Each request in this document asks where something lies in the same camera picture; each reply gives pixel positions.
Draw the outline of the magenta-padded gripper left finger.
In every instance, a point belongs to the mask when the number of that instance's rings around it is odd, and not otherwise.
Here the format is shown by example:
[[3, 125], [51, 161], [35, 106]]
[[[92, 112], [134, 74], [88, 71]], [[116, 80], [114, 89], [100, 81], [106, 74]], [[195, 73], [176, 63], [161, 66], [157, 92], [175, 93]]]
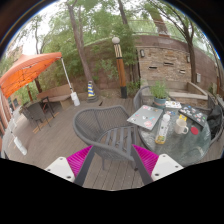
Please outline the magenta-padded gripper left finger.
[[46, 171], [82, 186], [93, 156], [94, 148], [90, 145], [67, 158], [58, 157], [46, 168]]

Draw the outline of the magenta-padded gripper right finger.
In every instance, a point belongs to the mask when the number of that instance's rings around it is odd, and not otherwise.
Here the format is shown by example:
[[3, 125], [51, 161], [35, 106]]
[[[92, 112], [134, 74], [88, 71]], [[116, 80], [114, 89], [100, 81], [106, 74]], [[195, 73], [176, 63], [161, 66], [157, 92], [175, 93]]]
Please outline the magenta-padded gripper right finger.
[[132, 145], [131, 154], [144, 185], [182, 169], [182, 166], [167, 154], [157, 155], [137, 145]]

